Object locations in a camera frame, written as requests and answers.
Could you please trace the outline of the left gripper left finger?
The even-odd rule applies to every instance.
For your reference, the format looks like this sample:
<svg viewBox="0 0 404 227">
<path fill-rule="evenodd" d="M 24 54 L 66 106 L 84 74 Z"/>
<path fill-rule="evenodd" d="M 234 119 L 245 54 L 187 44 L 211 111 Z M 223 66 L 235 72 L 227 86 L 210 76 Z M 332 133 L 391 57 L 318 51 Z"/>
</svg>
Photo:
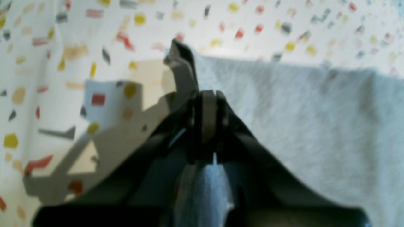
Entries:
<svg viewBox="0 0 404 227">
<path fill-rule="evenodd" d="M 208 92 L 193 92 L 122 164 L 89 192 L 43 207 L 34 227 L 171 227 L 174 181 L 208 163 Z"/>
</svg>

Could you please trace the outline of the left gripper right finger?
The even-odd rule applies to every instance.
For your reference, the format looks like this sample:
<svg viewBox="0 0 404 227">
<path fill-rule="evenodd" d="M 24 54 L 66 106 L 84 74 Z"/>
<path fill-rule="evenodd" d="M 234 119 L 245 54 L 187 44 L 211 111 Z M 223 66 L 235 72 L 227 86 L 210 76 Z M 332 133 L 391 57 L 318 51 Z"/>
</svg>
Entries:
<svg viewBox="0 0 404 227">
<path fill-rule="evenodd" d="M 226 227 L 371 227 L 365 212 L 319 195 L 258 142 L 228 105 L 209 91 L 216 156 L 224 167 L 234 207 Z"/>
</svg>

